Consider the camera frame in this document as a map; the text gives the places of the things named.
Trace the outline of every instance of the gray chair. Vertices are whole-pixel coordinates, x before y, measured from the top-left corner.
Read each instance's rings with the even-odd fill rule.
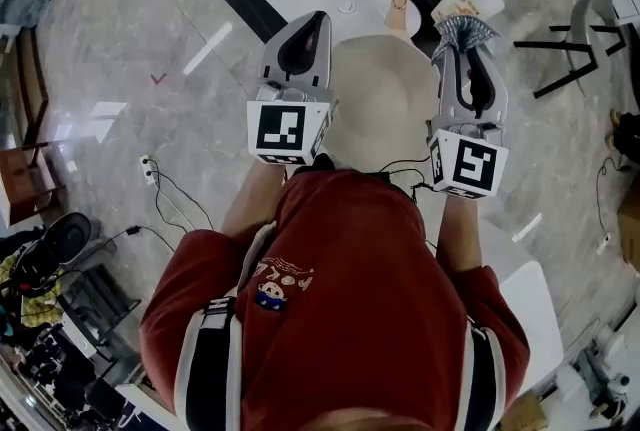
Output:
[[[594,14],[604,21],[604,26],[590,25]],[[570,26],[551,26],[550,31],[567,31],[567,39],[562,42],[513,42],[515,47],[530,49],[554,49],[569,54],[571,70],[569,74],[533,92],[536,99],[543,97],[567,84],[578,81],[583,93],[580,78],[598,71],[599,79],[609,81],[611,77],[611,61],[609,56],[626,47],[620,28],[616,25],[616,13],[613,0],[579,0],[571,12]],[[597,33],[615,33],[619,41],[605,48]]]

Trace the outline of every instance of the red mark on floor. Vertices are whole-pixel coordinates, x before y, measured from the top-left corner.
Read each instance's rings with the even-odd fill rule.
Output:
[[[156,79],[155,77],[153,77],[153,74],[151,74],[151,80],[156,86],[158,86],[165,77],[167,77],[167,74],[162,74],[159,79]]]

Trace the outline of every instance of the white cable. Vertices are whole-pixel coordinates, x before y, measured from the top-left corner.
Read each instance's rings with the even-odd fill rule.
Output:
[[[154,185],[154,186],[156,186],[156,189],[158,189],[158,182],[157,182],[157,181],[155,181],[155,177],[154,177],[153,185]],[[158,191],[160,192],[160,194],[161,194],[162,196],[164,196],[164,199],[169,203],[169,205],[171,205],[171,207],[173,207],[173,208],[175,209],[175,211],[176,211],[178,214],[180,214],[180,216],[182,216],[182,217],[184,218],[184,220],[185,220],[187,223],[189,223],[189,226],[191,227],[191,230],[195,230],[195,229],[196,229],[196,227],[195,227],[195,226],[193,226],[193,223],[191,223],[191,221],[189,221],[189,218],[187,218],[187,217],[183,214],[183,212],[175,206],[175,204],[174,204],[174,203],[169,199],[169,197],[168,197],[167,195],[165,195],[165,194],[164,194],[164,192],[162,191],[162,189],[159,189]]]

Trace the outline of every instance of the white marker cube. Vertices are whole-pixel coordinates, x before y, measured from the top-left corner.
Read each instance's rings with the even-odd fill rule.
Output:
[[[247,102],[249,152],[265,163],[311,165],[331,123],[328,102]]]
[[[439,129],[429,142],[433,188],[464,198],[495,196],[508,150]]]

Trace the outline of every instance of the brown wooden table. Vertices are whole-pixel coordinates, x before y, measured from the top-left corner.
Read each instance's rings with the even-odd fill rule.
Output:
[[[44,156],[41,156],[42,160],[39,161],[40,149],[47,145],[48,142],[36,143],[0,151],[0,214],[7,226],[50,208],[55,201],[54,194],[64,188],[64,184],[56,185],[53,182]],[[38,188],[38,176],[41,181],[49,178],[53,187]],[[42,203],[47,195],[49,200]]]

